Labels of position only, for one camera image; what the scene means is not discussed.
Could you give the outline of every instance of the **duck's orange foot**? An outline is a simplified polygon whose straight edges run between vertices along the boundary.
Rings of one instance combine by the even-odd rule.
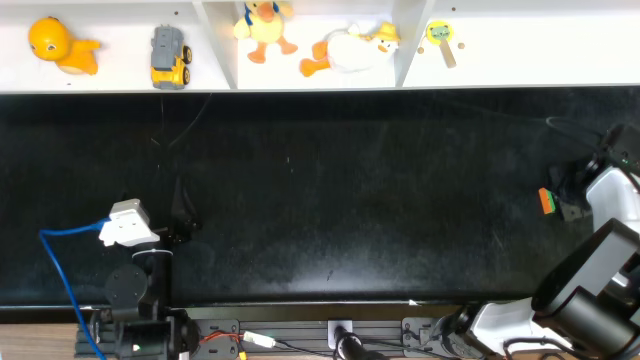
[[[278,44],[280,44],[282,53],[285,55],[293,54],[298,51],[298,45],[287,42],[287,40],[284,39],[284,36],[281,36],[280,39],[278,39]]]
[[[310,77],[311,75],[315,74],[316,71],[328,69],[329,67],[330,66],[328,60],[313,61],[311,59],[304,59],[300,62],[300,72],[305,77]]]
[[[329,47],[329,42],[320,41],[313,45],[313,58],[316,60],[324,59],[327,57],[327,48]]]
[[[254,51],[252,53],[249,53],[247,57],[249,58],[249,60],[253,61],[256,64],[264,64],[264,62],[267,61],[267,58],[261,51]]]

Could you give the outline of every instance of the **orange rubber duck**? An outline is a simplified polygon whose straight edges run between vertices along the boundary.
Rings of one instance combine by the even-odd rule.
[[[67,74],[95,75],[98,64],[93,50],[100,48],[95,40],[76,40],[58,19],[40,19],[29,30],[31,50],[38,58],[55,61]]]

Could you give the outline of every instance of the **yellow toy truck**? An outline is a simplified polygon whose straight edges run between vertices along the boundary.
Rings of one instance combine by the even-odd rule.
[[[180,90],[191,80],[187,64],[191,49],[184,44],[182,32],[171,26],[159,26],[151,39],[151,80],[153,87]]]

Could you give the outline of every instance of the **black tabletop surface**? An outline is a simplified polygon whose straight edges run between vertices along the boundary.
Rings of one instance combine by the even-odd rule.
[[[591,233],[542,215],[550,164],[587,149],[549,115],[636,121],[636,88],[0,98],[0,305],[66,305],[37,231],[139,198],[164,226],[175,176],[204,222],[174,249],[176,306],[517,298]],[[82,304],[128,249],[51,238]]]

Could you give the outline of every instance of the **duck plush toy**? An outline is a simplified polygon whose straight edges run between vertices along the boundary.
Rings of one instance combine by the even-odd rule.
[[[60,70],[73,75],[98,72],[93,50],[100,48],[94,40],[76,40],[58,19],[40,19],[29,30],[29,43],[34,55],[55,61]]]
[[[350,73],[370,69],[389,60],[398,49],[400,38],[396,27],[388,22],[371,36],[360,34],[357,25],[349,30],[334,31],[313,45],[313,58],[300,63],[300,72],[310,77],[318,70],[329,69]]]
[[[249,60],[263,64],[266,60],[265,52],[269,44],[278,43],[283,54],[293,54],[298,47],[285,40],[284,21],[282,15],[293,16],[291,5],[279,1],[245,2],[245,15],[233,29],[233,34],[239,40],[251,36],[258,42],[258,49],[248,55]]]

